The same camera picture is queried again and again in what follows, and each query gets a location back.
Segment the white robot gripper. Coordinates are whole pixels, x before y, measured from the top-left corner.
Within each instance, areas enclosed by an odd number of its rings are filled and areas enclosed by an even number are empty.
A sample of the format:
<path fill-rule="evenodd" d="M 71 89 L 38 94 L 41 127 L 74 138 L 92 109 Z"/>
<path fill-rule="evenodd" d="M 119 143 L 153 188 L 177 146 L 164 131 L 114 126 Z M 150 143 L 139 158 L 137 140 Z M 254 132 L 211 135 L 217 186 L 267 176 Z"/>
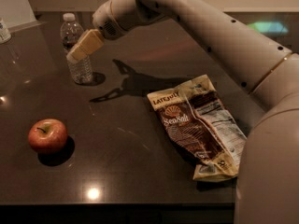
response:
<path fill-rule="evenodd" d="M 108 0 L 93 13 L 93 26 L 86 30 L 67 53 L 66 59 L 78 63 L 104 46 L 105 39 L 115 40 L 138 26 L 161 21 L 163 15 L 139 0 Z"/>

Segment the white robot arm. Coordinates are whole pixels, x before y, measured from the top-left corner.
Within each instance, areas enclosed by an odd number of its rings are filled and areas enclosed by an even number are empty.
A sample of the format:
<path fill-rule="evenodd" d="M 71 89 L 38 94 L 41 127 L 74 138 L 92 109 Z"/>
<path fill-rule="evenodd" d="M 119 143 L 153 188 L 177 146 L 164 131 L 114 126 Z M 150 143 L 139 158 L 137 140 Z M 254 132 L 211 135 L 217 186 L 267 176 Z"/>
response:
<path fill-rule="evenodd" d="M 299 224 L 299 55 L 202 0 L 109 0 L 71 49 L 77 63 L 136 26 L 176 21 L 266 108 L 241 158 L 234 224 Z"/>

